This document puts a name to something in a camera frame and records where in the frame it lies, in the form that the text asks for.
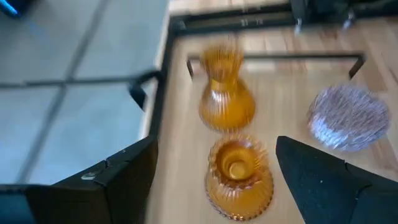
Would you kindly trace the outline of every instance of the amber glass candle holder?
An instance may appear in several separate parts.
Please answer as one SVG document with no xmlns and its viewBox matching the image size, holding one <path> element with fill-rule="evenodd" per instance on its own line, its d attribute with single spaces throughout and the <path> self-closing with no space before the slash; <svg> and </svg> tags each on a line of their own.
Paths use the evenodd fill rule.
<svg viewBox="0 0 398 224">
<path fill-rule="evenodd" d="M 252 120 L 255 102 L 244 82 L 238 77 L 243 53 L 232 42 L 218 44 L 204 51 L 200 59 L 208 75 L 199 105 L 203 122 L 221 132 L 233 132 Z"/>
<path fill-rule="evenodd" d="M 274 184 L 259 141 L 242 134 L 225 137 L 211 148 L 208 159 L 205 189 L 214 209 L 244 221 L 268 207 Z"/>
</svg>

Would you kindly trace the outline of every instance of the wooden surface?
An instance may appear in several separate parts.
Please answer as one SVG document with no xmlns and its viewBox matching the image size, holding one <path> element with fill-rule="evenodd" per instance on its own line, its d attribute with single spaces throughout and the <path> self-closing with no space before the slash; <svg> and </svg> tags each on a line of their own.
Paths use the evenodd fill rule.
<svg viewBox="0 0 398 224">
<path fill-rule="evenodd" d="M 346 32 L 340 27 L 303 30 L 291 28 L 246 31 L 238 34 L 246 52 L 303 52 L 308 50 L 363 50 L 368 61 L 352 80 L 368 87 L 387 102 L 392 126 L 367 150 L 355 153 L 327 151 L 353 165 L 398 180 L 398 22 L 395 19 L 361 21 Z M 198 116 L 198 100 L 206 77 L 195 67 L 192 81 L 185 65 L 188 54 L 199 53 L 222 35 L 187 37 L 175 44 L 159 143 L 157 171 L 150 193 L 146 223 L 235 223 L 208 203 L 203 186 L 210 147 L 220 134 Z M 305 113 L 319 90 L 346 82 L 352 62 L 247 63 L 243 78 L 257 103 L 253 122 L 243 131 L 259 138 L 270 154 L 275 195 L 267 211 L 248 223 L 303 223 L 284 182 L 275 156 L 278 135 L 322 148 L 305 127 Z"/>
</svg>

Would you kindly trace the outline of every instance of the grout line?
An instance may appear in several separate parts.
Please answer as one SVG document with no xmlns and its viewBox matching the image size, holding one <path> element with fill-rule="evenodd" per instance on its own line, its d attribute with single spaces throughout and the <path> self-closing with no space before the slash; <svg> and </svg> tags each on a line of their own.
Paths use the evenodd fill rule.
<svg viewBox="0 0 398 224">
<path fill-rule="evenodd" d="M 91 17 L 91 21 L 88 25 L 88 28 L 84 33 L 82 39 L 80 40 L 77 50 L 75 51 L 72 57 L 70 65 L 68 66 L 65 75 L 66 82 L 72 81 L 76 76 L 76 72 L 81 64 L 81 61 L 83 60 L 83 57 L 85 56 L 85 53 L 87 51 L 90 42 L 92 41 L 98 29 L 98 26 L 101 22 L 101 19 L 103 17 L 103 14 L 105 12 L 108 3 L 109 0 L 101 0 L 98 3 L 94 15 Z M 62 106 L 63 101 L 65 100 L 66 94 L 67 94 L 67 86 L 61 84 L 58 93 L 55 95 L 52 106 L 46 115 L 46 119 L 44 121 L 42 129 L 39 131 L 39 135 L 36 137 L 28 153 L 27 159 L 21 168 L 21 171 L 19 173 L 19 178 L 17 179 L 18 184 L 26 184 L 29 181 L 30 176 L 32 175 L 32 171 L 36 166 L 37 161 L 39 160 L 39 156 L 42 152 L 45 140 L 47 139 L 47 136 L 49 135 L 49 132 L 57 118 L 57 115 L 60 112 L 60 108 Z"/>
</svg>

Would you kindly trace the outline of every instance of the black metal handle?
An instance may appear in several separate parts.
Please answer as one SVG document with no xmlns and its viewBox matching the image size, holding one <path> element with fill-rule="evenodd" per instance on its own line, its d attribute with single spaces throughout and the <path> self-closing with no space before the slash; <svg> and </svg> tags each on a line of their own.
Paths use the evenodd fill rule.
<svg viewBox="0 0 398 224">
<path fill-rule="evenodd" d="M 147 97 L 145 91 L 142 89 L 142 84 L 148 82 L 153 78 L 156 78 L 159 81 L 161 78 L 161 72 L 158 70 L 146 72 L 134 78 L 130 83 L 129 86 L 130 96 L 142 110 L 144 109 L 144 103 Z"/>
<path fill-rule="evenodd" d="M 273 53 L 273 54 L 244 55 L 244 60 L 347 60 L 347 59 L 356 60 L 353 67 L 348 72 L 349 78 L 352 79 L 366 61 L 366 56 L 363 52 L 339 52 L 339 53 L 309 52 L 304 54 Z M 197 55 L 188 56 L 187 67 L 191 77 L 193 76 L 192 61 L 197 61 L 197 60 L 199 60 L 199 56 Z"/>
</svg>

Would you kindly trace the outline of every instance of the gray tile floor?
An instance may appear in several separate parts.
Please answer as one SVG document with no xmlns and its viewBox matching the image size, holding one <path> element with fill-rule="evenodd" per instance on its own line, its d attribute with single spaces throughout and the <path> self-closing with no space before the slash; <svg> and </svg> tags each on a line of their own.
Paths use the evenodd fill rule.
<svg viewBox="0 0 398 224">
<path fill-rule="evenodd" d="M 39 0 L 23 20 L 0 14 L 0 184 L 53 184 L 137 141 L 142 111 L 127 83 L 4 85 L 148 70 L 166 5 Z"/>
</svg>

